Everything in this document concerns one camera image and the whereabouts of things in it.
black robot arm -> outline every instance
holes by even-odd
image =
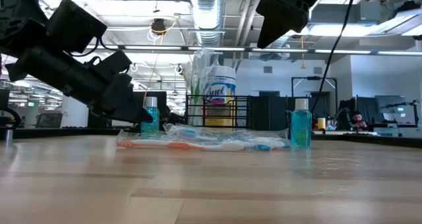
[[[290,30],[300,32],[308,24],[309,7],[317,0],[260,0],[256,12],[264,17],[257,46],[261,49]]]
[[[50,19],[38,0],[0,0],[0,53],[18,58],[6,65],[11,81],[28,74],[86,104],[93,113],[139,123],[152,117],[136,101],[132,78],[123,73],[131,61],[116,51],[97,65],[80,63],[82,53],[107,26],[71,0],[63,0]]]

blue mouthwash bottle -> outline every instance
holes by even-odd
[[[308,99],[296,99],[295,111],[291,114],[291,142],[298,148],[311,147],[312,114],[308,104]]]
[[[147,97],[145,99],[145,109],[152,116],[152,123],[142,122],[140,124],[141,134],[155,134],[160,130],[160,111],[157,108],[158,100],[156,97]]]

plastic packaging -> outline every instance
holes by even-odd
[[[131,134],[121,132],[116,144],[126,148],[165,148],[203,151],[271,151],[292,147],[278,136],[279,132],[253,130],[228,131],[223,128],[203,128],[188,125],[165,126],[166,133]]]

wooden table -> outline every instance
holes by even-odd
[[[0,146],[0,223],[422,223],[422,150],[116,148],[112,136]]]

white wall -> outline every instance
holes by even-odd
[[[418,57],[351,56],[353,96],[405,96],[411,102],[421,101],[421,64]],[[406,117],[400,122],[413,122],[413,109],[405,107]]]
[[[338,82],[338,104],[341,100],[348,100],[353,97],[351,79],[351,57],[343,57],[330,65],[331,77],[337,78]],[[336,97],[334,92],[330,95],[331,114],[336,113]]]
[[[86,127],[88,126],[88,108],[82,102],[75,98],[63,97],[63,104],[61,106],[63,118],[61,120],[61,127],[75,126]]]
[[[272,74],[265,74],[264,66],[272,66]],[[322,70],[325,70],[325,62],[322,60],[305,61],[306,69],[301,69],[301,66],[302,61],[292,63],[290,61],[243,60],[236,75],[236,95],[258,96],[259,91],[278,91],[280,96],[291,96],[292,76],[315,76],[314,67],[322,67]],[[318,91],[320,83],[321,81],[302,81],[295,89],[295,96],[306,96],[309,92]],[[333,89],[325,84],[323,90],[331,92]]]

